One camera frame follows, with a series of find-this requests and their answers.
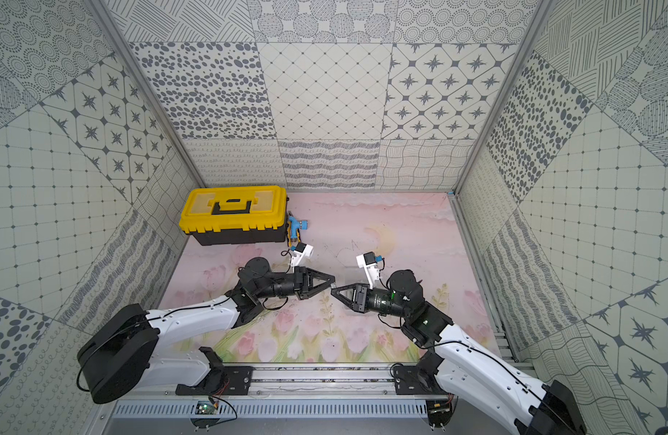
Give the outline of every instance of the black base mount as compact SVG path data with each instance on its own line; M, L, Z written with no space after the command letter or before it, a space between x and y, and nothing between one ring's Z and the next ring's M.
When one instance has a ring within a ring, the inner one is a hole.
M248 365L231 365L225 367L221 358L210 347L199 347L206 355L211 370L195 386L178 384L175 394L178 396L211 396L221 390L224 395L245 396L252 383L254 367Z

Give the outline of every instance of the star pattern tile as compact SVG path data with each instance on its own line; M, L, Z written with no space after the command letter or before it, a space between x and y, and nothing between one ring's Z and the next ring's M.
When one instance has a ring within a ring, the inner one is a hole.
M668 425L668 278L584 321L646 429Z
M382 138L475 140L513 44L394 44Z
M169 142L115 55L89 67L41 105L133 203Z

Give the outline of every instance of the yellow toolbox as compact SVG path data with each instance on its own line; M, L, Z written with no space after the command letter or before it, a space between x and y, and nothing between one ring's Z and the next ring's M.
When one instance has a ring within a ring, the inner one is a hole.
M278 186L197 188L180 228L203 246L285 241L286 200Z

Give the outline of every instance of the mounting plate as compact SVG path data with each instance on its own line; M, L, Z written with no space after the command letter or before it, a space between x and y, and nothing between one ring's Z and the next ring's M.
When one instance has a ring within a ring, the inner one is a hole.
M227 387L223 392L226 396L246 396L252 383L252 372L254 367L250 365L230 365L223 369L222 376L225 377ZM175 389L178 396L210 395L217 391L203 391L198 388L179 384Z
M419 380L419 368L415 365L395 365L392 367L394 376L394 391L398 396L419 394L442 394L446 392L433 382L430 388L425 387Z

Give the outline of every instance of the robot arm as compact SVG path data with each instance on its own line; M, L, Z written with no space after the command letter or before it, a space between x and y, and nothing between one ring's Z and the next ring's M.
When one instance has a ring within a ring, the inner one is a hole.
M546 386L495 357L424 299L411 270L391 274L385 289L358 283L331 293L353 311L403 318L401 332L428 350L415 367L392 367L398 393L457 394L515 435L586 433L568 388Z
M262 257L249 260L237 275L232 290L208 302L169 310L144 310L136 303L119 310L78 352L78 377L85 376L93 401L108 403L133 388L166 384L215 393L225 384L225 370L213 349L178 357L168 351L172 344L242 326L264 310L263 299L308 299L335 280L302 266L292 274L272 272Z

